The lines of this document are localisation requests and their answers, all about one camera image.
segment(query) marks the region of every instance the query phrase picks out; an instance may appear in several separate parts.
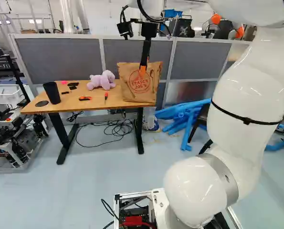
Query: standing desk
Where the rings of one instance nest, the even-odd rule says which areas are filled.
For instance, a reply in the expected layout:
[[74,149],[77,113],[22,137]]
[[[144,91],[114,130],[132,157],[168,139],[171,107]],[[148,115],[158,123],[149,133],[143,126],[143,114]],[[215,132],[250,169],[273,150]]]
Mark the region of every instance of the standing desk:
[[[70,90],[67,86],[68,83],[78,82],[77,89]],[[126,102],[122,99],[122,92],[120,86],[120,80],[115,80],[116,87],[108,91],[109,96],[105,102],[106,91],[103,88],[96,88],[89,91],[86,84],[89,80],[79,81],[67,81],[67,84],[62,84],[61,81],[56,81],[61,102],[59,104],[51,104],[47,97],[46,92],[39,94],[34,100],[32,100],[22,110],[22,114],[48,114],[52,124],[56,130],[56,133],[63,145],[57,164],[62,165],[65,161],[66,155],[70,148],[71,142],[74,139],[75,133],[79,127],[78,124],[74,124],[69,135],[67,135],[64,125],[62,123],[59,112],[74,112],[74,111],[91,111],[91,110],[107,110],[107,109],[121,109],[121,108],[137,108],[137,120],[135,120],[134,129],[137,139],[137,150],[139,154],[144,153],[144,147],[142,142],[142,121],[143,121],[143,107],[155,106],[151,103],[135,103]],[[81,96],[90,96],[92,100],[79,101]],[[49,101],[49,103],[43,107],[36,107],[35,105],[40,101]]]

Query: chair leg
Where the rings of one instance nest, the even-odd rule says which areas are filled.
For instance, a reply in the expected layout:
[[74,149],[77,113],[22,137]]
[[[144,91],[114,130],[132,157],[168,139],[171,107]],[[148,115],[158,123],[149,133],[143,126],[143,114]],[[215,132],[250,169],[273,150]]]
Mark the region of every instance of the chair leg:
[[194,125],[194,127],[193,127],[193,129],[191,130],[191,133],[190,133],[190,135],[189,135],[188,143],[191,142],[191,139],[193,138],[193,136],[194,136],[194,134],[195,134],[195,132],[196,132],[198,126],[199,126],[199,122],[196,121],[196,122],[195,122],[195,125]]

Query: plush bunny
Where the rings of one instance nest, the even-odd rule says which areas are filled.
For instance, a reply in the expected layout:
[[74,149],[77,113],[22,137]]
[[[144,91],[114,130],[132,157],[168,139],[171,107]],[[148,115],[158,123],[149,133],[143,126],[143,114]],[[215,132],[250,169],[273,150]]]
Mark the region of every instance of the plush bunny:
[[90,91],[99,86],[108,91],[110,88],[116,87],[114,79],[115,75],[111,71],[105,70],[102,75],[90,75],[91,81],[86,86]]

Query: paper bag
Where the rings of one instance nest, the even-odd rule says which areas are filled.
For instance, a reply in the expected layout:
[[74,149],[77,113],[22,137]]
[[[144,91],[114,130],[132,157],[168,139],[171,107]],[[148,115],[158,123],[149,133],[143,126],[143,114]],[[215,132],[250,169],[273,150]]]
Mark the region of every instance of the paper bag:
[[162,65],[163,62],[148,63],[147,71],[142,76],[139,63],[118,63],[123,100],[155,104]]

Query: white container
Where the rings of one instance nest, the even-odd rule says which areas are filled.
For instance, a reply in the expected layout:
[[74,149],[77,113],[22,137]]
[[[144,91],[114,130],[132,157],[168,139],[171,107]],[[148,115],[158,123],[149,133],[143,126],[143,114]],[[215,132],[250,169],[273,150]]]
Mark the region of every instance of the white container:
[[16,84],[0,84],[0,104],[17,104],[24,99],[23,92]]

